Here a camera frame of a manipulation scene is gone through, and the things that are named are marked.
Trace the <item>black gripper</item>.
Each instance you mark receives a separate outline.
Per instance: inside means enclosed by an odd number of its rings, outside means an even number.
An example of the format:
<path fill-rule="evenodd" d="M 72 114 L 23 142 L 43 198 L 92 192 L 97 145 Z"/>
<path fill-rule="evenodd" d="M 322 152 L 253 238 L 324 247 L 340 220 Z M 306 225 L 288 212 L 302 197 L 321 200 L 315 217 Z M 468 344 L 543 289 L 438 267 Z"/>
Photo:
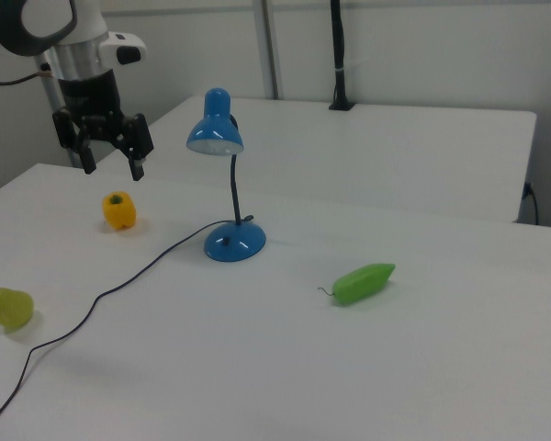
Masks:
<path fill-rule="evenodd" d="M 143 164 L 153 151 L 152 137 L 143 114 L 125 117 L 121 111 L 114 71 L 82 80 L 59 79 L 58 86 L 64 106 L 52 118 L 61 147 L 75 153 L 84 172 L 91 175 L 96 161 L 89 147 L 90 135 L 114 139 L 113 146 L 127 158 L 132 179 L 141 180 Z"/>

